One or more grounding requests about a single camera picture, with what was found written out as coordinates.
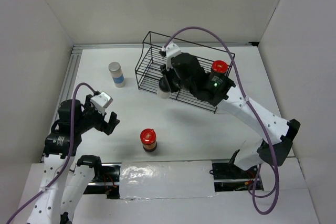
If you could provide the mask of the black lid white bottle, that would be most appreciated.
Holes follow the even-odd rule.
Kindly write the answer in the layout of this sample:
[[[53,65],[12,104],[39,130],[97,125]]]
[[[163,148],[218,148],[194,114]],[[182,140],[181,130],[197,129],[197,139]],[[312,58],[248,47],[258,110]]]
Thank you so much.
[[[157,95],[161,98],[161,99],[168,99],[171,95],[171,89],[169,86],[169,83],[166,79],[166,77],[162,77],[159,80],[159,86],[157,89]]]

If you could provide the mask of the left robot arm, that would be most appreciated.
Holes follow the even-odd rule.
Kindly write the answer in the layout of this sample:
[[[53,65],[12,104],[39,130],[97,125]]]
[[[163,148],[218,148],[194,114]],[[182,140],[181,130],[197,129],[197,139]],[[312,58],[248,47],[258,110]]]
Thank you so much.
[[[44,173],[40,183],[42,194],[35,201],[27,223],[72,223],[76,207],[90,181],[103,177],[101,159],[83,155],[75,160],[83,133],[96,129],[110,135],[119,124],[111,112],[105,121],[106,108],[113,99],[105,92],[79,100],[63,101],[58,109],[58,120],[45,139]]]

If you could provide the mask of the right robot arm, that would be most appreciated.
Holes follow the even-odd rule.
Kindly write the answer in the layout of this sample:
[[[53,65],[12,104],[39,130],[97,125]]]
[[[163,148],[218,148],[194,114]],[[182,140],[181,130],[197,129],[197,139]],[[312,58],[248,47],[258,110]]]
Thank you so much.
[[[233,177],[240,178],[251,167],[263,163],[273,167],[283,165],[300,122],[280,118],[243,95],[239,86],[227,76],[228,65],[224,61],[214,61],[207,72],[197,57],[189,53],[178,50],[164,52],[164,55],[166,63],[160,67],[162,78],[158,91],[161,97],[185,90],[196,99],[235,116],[261,136],[259,142],[244,143],[234,152],[229,162],[229,172]]]

